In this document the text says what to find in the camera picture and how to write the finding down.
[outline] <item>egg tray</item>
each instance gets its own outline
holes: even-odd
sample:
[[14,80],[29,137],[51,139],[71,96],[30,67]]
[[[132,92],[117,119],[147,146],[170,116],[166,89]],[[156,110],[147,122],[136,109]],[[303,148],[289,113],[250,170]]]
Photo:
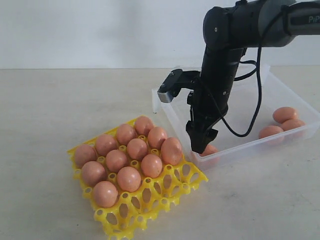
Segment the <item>egg tray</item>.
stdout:
[[[126,123],[133,127],[135,120],[136,118]],[[112,135],[116,139],[117,129],[116,127],[104,133]],[[97,137],[83,144],[94,146]],[[146,136],[140,135],[138,137],[148,144]],[[91,207],[94,210],[93,218],[95,221],[101,222],[102,228],[105,234],[108,235],[109,240],[111,238],[117,240],[123,238],[132,239],[136,228],[146,230],[147,220],[155,220],[161,210],[165,212],[170,211],[171,203],[175,206],[178,205],[182,195],[190,194],[191,189],[197,190],[202,181],[208,181],[206,175],[193,163],[186,161],[184,155],[182,155],[180,163],[175,166],[164,164],[162,161],[163,171],[157,178],[146,177],[142,173],[141,162],[131,159],[127,154],[127,147],[118,143],[118,149],[126,153],[129,165],[140,172],[141,185],[135,192],[121,190],[116,180],[117,174],[107,169],[105,157],[98,157],[97,161],[105,167],[108,173],[107,181],[113,183],[119,193],[118,201],[114,206],[101,208],[93,199],[93,188],[82,181],[81,169],[77,168],[74,162],[74,153],[77,147],[67,151],[72,162],[73,178],[79,180],[83,191],[82,196],[90,200]],[[149,145],[148,152],[161,158],[161,151],[151,149]]]

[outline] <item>white wall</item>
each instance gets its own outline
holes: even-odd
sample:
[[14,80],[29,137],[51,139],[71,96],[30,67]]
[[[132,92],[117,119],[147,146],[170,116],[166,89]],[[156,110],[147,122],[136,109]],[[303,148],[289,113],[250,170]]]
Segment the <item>white wall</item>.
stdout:
[[[199,67],[202,24],[236,0],[0,0],[0,69]],[[320,36],[262,51],[270,65],[319,65]],[[250,49],[246,59],[256,58]]]

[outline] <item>clear plastic container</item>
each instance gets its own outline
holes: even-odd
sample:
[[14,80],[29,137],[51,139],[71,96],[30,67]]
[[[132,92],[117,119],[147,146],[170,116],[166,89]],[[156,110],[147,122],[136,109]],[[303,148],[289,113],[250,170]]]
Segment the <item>clear plastic container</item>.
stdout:
[[[244,75],[252,69],[250,66],[241,66],[237,76]],[[201,157],[191,150],[191,142],[186,132],[186,124],[190,119],[190,106],[187,105],[187,96],[190,90],[182,89],[171,103],[162,103],[157,94],[158,89],[152,89],[153,112],[164,110],[182,144],[186,157],[204,172],[215,166],[257,156],[263,151],[270,151],[287,143],[311,138],[320,126],[320,113],[275,77],[267,64],[261,66],[261,81],[262,104],[251,133],[247,137],[237,137],[227,129],[222,121],[218,122],[213,127],[219,131],[217,138],[210,144],[217,147],[219,152],[206,157]],[[257,102],[258,85],[255,74],[245,80],[234,82],[228,101],[229,110],[225,119],[237,133],[243,134],[247,131]],[[258,139],[259,131],[262,128],[268,125],[279,125],[274,122],[272,115],[276,109],[284,106],[297,109],[299,119],[304,121],[306,125]],[[281,144],[271,144],[280,139],[284,139]]]

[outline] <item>plastic egg tray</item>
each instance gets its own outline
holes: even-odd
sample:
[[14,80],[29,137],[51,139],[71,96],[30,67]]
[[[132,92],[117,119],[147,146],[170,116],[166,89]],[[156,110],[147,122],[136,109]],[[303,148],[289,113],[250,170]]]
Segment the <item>plastic egg tray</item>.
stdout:
[[[136,118],[126,123],[134,126],[135,120]],[[117,129],[116,127],[104,133],[112,135],[115,138]],[[138,137],[147,142],[146,136],[140,135]],[[96,139],[97,137],[83,144],[94,146]],[[119,150],[125,153],[127,152],[125,145],[118,146]],[[91,207],[94,210],[94,220],[101,222],[102,228],[109,240],[111,238],[116,238],[117,240],[123,238],[132,239],[136,228],[141,228],[142,230],[147,229],[147,220],[155,220],[161,210],[165,212],[170,211],[171,203],[178,205],[182,195],[190,194],[191,189],[198,189],[201,181],[208,181],[206,175],[193,163],[186,161],[184,155],[182,155],[181,162],[175,166],[162,162],[162,173],[157,178],[150,178],[143,175],[140,162],[131,159],[128,154],[126,154],[130,166],[136,168],[141,175],[140,188],[135,192],[126,192],[122,191],[117,184],[117,174],[107,169],[105,157],[100,156],[97,161],[105,167],[108,173],[107,181],[112,182],[119,192],[118,201],[114,206],[101,208],[93,200],[93,188],[87,186],[82,181],[81,169],[75,165],[74,153],[77,147],[78,146],[67,151],[72,162],[74,171],[73,178],[79,180],[83,191],[82,196],[90,201]],[[158,155],[161,158],[161,151],[151,149],[150,147],[148,151],[150,154]]]

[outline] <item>white table surface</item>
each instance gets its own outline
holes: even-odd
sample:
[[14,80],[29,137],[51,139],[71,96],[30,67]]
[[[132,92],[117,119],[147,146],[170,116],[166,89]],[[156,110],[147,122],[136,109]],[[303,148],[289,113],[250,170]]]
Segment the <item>white table surface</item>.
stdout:
[[[320,111],[320,68],[272,67]],[[0,239],[105,240],[66,151],[140,114],[169,69],[0,70]],[[320,239],[320,134],[215,168],[134,239]]]

